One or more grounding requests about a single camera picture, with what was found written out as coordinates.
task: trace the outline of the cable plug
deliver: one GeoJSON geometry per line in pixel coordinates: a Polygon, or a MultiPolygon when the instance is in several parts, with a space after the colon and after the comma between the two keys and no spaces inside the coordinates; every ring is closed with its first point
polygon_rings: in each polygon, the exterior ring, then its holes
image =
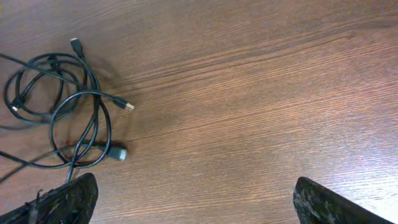
{"type": "Polygon", "coordinates": [[[16,112],[21,108],[21,105],[24,105],[27,102],[26,95],[19,95],[19,97],[15,97],[11,102],[11,108],[16,112]]]}
{"type": "Polygon", "coordinates": [[[127,100],[118,97],[118,96],[114,96],[113,101],[112,101],[116,106],[122,108],[122,109],[129,109],[129,110],[133,110],[134,109],[134,105],[130,104],[127,102],[127,100]]]}
{"type": "Polygon", "coordinates": [[[70,45],[72,46],[73,51],[77,54],[78,57],[80,58],[85,57],[83,53],[83,47],[81,46],[79,39],[77,38],[70,39],[70,45]]]}
{"type": "MultiPolygon", "coordinates": [[[[105,146],[97,146],[98,149],[105,151],[105,146]]],[[[111,146],[107,156],[112,159],[123,161],[127,158],[127,149],[118,146],[111,146]]]]}

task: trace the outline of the wood grain surface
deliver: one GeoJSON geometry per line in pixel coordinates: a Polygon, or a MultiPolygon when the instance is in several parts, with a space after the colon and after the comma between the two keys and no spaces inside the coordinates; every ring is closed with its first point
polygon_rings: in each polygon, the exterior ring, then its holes
{"type": "MultiPolygon", "coordinates": [[[[108,103],[128,160],[77,174],[98,181],[92,223],[298,223],[302,175],[398,223],[398,1],[0,3],[2,53],[72,52],[78,37],[102,90],[136,105],[108,103]]],[[[2,89],[18,66],[0,67],[2,89]]],[[[42,103],[57,87],[46,82],[42,103]]],[[[17,123],[3,102],[0,116],[17,123]]],[[[89,118],[64,121],[57,140],[89,118]]],[[[48,135],[1,132],[1,150],[29,159],[48,135]]],[[[0,174],[16,165],[0,159],[0,174]]],[[[0,186],[0,213],[66,174],[23,170],[0,186]]]]}

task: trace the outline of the black cable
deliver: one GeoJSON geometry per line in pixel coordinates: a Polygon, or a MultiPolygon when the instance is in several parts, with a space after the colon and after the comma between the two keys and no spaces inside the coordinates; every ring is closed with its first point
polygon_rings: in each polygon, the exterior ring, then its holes
{"type": "Polygon", "coordinates": [[[78,57],[65,53],[50,53],[50,54],[39,55],[37,57],[34,57],[32,60],[29,60],[28,62],[24,62],[17,58],[0,53],[0,57],[23,65],[23,67],[20,70],[18,70],[16,73],[14,73],[11,76],[11,78],[8,79],[8,81],[6,82],[4,86],[3,97],[4,97],[4,103],[6,104],[9,111],[17,119],[21,120],[24,123],[23,126],[0,126],[0,129],[22,130],[22,129],[32,128],[38,125],[48,124],[50,126],[50,144],[53,150],[52,152],[43,154],[38,158],[31,160],[29,162],[14,157],[6,152],[0,151],[0,156],[21,163],[20,167],[6,174],[4,177],[0,178],[0,183],[27,166],[36,167],[39,169],[60,169],[62,167],[69,166],[69,172],[66,179],[66,182],[69,182],[72,177],[74,168],[83,169],[83,168],[92,167],[97,163],[101,162],[105,158],[105,156],[109,154],[109,151],[116,151],[112,153],[112,155],[118,155],[118,156],[123,155],[125,157],[126,155],[125,151],[123,153],[119,153],[125,149],[121,149],[118,147],[111,148],[111,120],[109,117],[108,110],[106,109],[106,106],[103,103],[102,97],[112,100],[112,102],[115,105],[117,105],[122,109],[134,109],[134,106],[118,96],[112,96],[107,93],[101,92],[98,77],[96,76],[94,71],[92,71],[88,62],[85,60],[83,48],[81,47],[80,41],[78,39],[72,39],[71,45],[78,57]],[[83,82],[80,83],[77,76],[70,70],[63,68],[62,65],[73,65],[74,67],[82,69],[83,82]],[[36,70],[39,72],[39,74],[37,74],[21,91],[21,80],[23,79],[24,75],[28,74],[30,70],[36,70]],[[46,113],[36,112],[29,109],[26,106],[26,103],[30,99],[31,91],[35,87],[37,81],[39,81],[42,77],[45,76],[50,76],[59,79],[60,88],[56,100],[53,103],[53,106],[50,108],[49,112],[46,113]],[[9,99],[8,93],[12,82],[15,82],[15,97],[11,101],[9,99]],[[74,85],[76,88],[76,92],[61,101],[64,92],[63,89],[65,86],[65,82],[74,85]],[[85,95],[93,96],[93,114],[91,115],[91,119],[88,122],[83,134],[80,136],[76,144],[71,146],[65,146],[59,149],[54,140],[54,135],[53,135],[54,126],[58,120],[67,116],[68,114],[73,113],[77,107],[78,100],[81,98],[81,96],[85,95]],[[106,141],[104,146],[100,147],[101,150],[103,150],[103,153],[99,156],[99,158],[97,158],[95,161],[89,164],[85,165],[77,164],[77,162],[84,155],[86,155],[87,152],[95,145],[95,140],[98,134],[98,125],[99,125],[98,111],[100,108],[104,113],[105,122],[106,122],[106,141]],[[21,111],[23,111],[26,114],[29,114],[29,116],[33,118],[26,118],[25,116],[21,115],[21,111]],[[90,130],[93,130],[93,134],[91,135],[90,140],[87,141],[86,138],[90,130]],[[74,150],[72,158],[69,160],[65,158],[61,152],[66,149],[70,149],[71,147],[74,147],[74,150]],[[51,156],[52,154],[57,154],[57,156],[62,160],[63,163],[56,166],[45,166],[35,163],[40,159],[43,159],[47,156],[51,156]]]}

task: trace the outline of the cable bundle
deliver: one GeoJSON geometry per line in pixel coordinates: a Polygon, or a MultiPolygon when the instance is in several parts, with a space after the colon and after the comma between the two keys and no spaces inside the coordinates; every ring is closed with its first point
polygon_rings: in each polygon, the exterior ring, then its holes
{"type": "Polygon", "coordinates": [[[120,147],[111,147],[111,120],[108,110],[106,109],[106,106],[103,102],[103,98],[112,100],[115,105],[122,109],[132,110],[134,109],[134,106],[118,96],[113,96],[101,92],[98,77],[86,61],[80,41],[78,39],[72,39],[71,45],[77,56],[64,53],[50,53],[39,55],[37,57],[34,57],[32,60],[29,60],[28,62],[24,62],[17,58],[0,54],[0,57],[4,59],[23,65],[23,67],[19,69],[16,73],[14,73],[11,78],[8,79],[8,81],[6,82],[3,97],[9,111],[17,119],[24,123],[23,126],[0,126],[0,129],[22,130],[32,128],[38,125],[47,124],[50,126],[50,144],[53,150],[31,161],[24,161],[6,152],[0,151],[0,156],[21,164],[18,168],[6,174],[4,177],[1,177],[0,183],[27,166],[32,166],[40,169],[60,169],[69,166],[69,172],[66,179],[66,182],[69,182],[72,177],[74,168],[83,169],[92,167],[101,162],[106,156],[110,156],[115,159],[124,159],[126,157],[127,151],[125,149],[120,147]],[[83,81],[80,83],[77,76],[70,70],[64,68],[64,65],[71,65],[81,69],[83,72],[83,81]],[[29,81],[24,88],[22,88],[21,80],[23,79],[24,75],[27,75],[29,73],[30,70],[36,70],[39,73],[31,81],[29,81]],[[54,101],[54,104],[50,108],[49,112],[41,113],[29,109],[28,107],[26,107],[26,103],[30,99],[30,94],[33,87],[35,87],[35,84],[45,76],[50,76],[58,79],[60,82],[60,88],[56,100],[54,101]],[[13,82],[15,82],[15,97],[14,99],[10,100],[9,90],[11,83],[13,82]],[[62,95],[65,92],[64,88],[65,84],[67,83],[74,85],[76,87],[76,92],[67,96],[63,100],[62,95]],[[58,148],[53,135],[55,123],[66,115],[74,112],[78,105],[79,99],[82,96],[86,95],[93,96],[93,114],[91,115],[90,121],[88,122],[83,134],[80,136],[76,144],[58,148]],[[98,113],[100,112],[100,109],[104,114],[106,122],[106,141],[104,145],[96,144],[96,137],[98,134],[99,126],[98,113]],[[90,130],[93,130],[93,134],[90,136],[90,140],[87,141],[87,135],[90,130]],[[90,149],[94,147],[103,150],[103,153],[99,156],[99,158],[85,165],[76,163],[77,161],[79,161],[79,159],[86,155],[90,149]],[[67,159],[65,158],[65,156],[62,155],[61,152],[71,148],[74,148],[72,158],[67,159]],[[36,163],[40,159],[48,157],[52,154],[57,154],[57,156],[62,160],[63,163],[56,166],[46,166],[36,163]]]}

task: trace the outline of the black plastic object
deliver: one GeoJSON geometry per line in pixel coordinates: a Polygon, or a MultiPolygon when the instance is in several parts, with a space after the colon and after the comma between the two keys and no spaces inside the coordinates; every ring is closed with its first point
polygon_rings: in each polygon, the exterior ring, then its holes
{"type": "Polygon", "coordinates": [[[84,174],[0,217],[1,224],[87,224],[98,198],[95,177],[84,174]]]}
{"type": "Polygon", "coordinates": [[[306,177],[298,179],[293,203],[301,224],[391,223],[306,177]]]}

